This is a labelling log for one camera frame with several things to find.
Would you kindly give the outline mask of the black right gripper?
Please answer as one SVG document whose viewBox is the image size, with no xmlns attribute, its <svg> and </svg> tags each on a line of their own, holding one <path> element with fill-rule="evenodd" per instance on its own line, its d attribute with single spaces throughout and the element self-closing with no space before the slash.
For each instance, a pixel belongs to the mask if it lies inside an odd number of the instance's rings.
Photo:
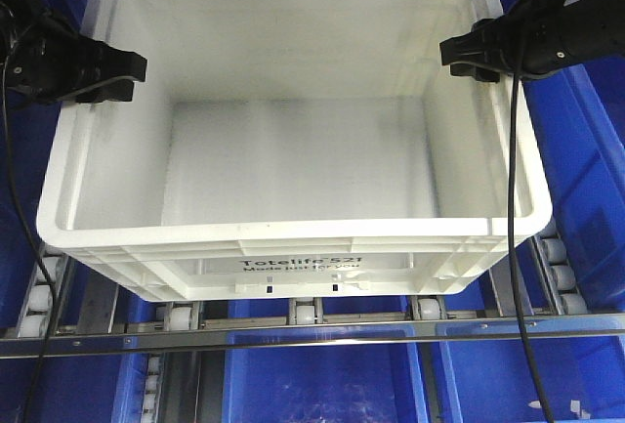
<svg viewBox="0 0 625 423">
<path fill-rule="evenodd" d="M 530 80 L 624 53 L 624 0 L 518 0 L 499 18 L 439 43 L 455 77 L 498 83 L 500 73 Z M 483 67 L 494 67 L 497 71 Z"/>
</svg>

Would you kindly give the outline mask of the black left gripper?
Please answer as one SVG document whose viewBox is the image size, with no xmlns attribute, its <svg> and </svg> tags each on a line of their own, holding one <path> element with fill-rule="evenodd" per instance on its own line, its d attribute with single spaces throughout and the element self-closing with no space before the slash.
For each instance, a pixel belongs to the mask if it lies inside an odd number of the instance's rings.
<svg viewBox="0 0 625 423">
<path fill-rule="evenodd" d="M 7 88 L 39 104 L 100 104 L 131 102 L 147 59 L 78 33 L 54 10 L 34 13 L 22 0 L 3 0 L 1 65 Z"/>
</svg>

